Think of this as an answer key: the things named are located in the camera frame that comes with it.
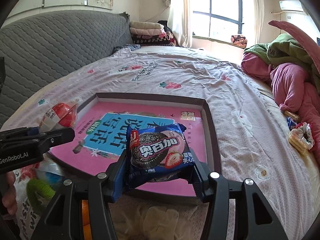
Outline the person's left hand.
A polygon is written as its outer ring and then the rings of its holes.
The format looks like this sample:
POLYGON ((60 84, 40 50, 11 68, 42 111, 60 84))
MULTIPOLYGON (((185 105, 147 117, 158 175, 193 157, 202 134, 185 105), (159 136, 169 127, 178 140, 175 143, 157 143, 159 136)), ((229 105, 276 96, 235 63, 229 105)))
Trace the person's left hand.
POLYGON ((7 209, 7 212, 12 217, 15 216, 17 212, 17 202, 16 202, 16 189, 14 187, 14 182, 16 180, 14 172, 8 172, 5 176, 7 190, 2 197, 3 206, 7 209))

